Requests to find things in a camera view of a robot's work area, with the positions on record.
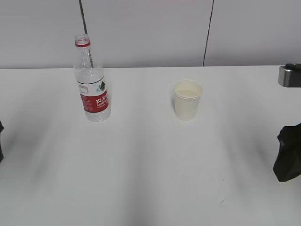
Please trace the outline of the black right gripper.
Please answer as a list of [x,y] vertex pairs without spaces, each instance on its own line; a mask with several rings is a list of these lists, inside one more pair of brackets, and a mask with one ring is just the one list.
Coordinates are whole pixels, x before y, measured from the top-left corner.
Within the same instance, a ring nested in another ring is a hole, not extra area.
[[301,125],[285,126],[278,135],[279,151],[273,166],[279,182],[301,175]]

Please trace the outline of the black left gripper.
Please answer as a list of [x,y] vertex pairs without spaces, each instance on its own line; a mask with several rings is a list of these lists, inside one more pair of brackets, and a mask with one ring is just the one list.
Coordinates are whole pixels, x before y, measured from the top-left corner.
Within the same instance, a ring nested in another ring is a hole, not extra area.
[[[0,136],[1,136],[3,129],[4,129],[4,127],[2,125],[2,122],[0,121]],[[4,158],[4,155],[3,155],[3,151],[2,151],[1,138],[0,138],[0,162],[2,162],[3,158]]]

